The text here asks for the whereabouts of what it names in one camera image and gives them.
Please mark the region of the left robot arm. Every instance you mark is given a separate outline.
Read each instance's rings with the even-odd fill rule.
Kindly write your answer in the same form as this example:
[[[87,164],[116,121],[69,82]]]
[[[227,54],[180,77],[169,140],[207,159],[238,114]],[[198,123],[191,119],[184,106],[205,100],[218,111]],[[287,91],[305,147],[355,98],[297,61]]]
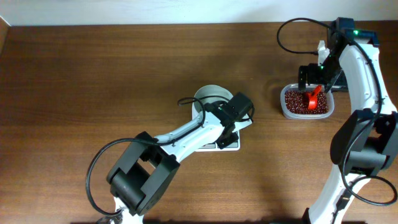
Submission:
[[[182,98],[179,105],[200,105],[195,118],[167,134],[152,137],[142,132],[131,140],[106,177],[117,213],[110,223],[142,223],[186,157],[206,144],[224,149],[239,139],[239,130],[252,124],[254,105],[247,96],[215,99],[207,103],[204,98]]]

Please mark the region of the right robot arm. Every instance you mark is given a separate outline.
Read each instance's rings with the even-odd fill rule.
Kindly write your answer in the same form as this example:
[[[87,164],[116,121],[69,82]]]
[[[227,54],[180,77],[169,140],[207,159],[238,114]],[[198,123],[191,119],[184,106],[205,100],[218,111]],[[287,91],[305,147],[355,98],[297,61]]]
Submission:
[[[354,20],[345,17],[326,28],[326,49],[316,52],[318,65],[299,70],[305,79],[318,78],[327,90],[344,76],[351,115],[333,136],[330,176],[317,201],[303,214],[303,223],[341,223],[354,199],[379,205],[359,191],[378,179],[378,173],[397,156],[397,108],[384,85],[376,32],[356,29]]]

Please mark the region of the orange measuring scoop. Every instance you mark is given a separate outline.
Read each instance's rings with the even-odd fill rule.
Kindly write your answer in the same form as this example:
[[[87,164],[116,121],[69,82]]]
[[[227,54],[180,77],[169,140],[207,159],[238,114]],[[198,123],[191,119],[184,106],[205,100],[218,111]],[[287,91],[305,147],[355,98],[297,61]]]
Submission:
[[[307,109],[314,110],[318,104],[318,94],[321,92],[322,86],[318,85],[313,91],[306,92],[305,98],[308,101]]]

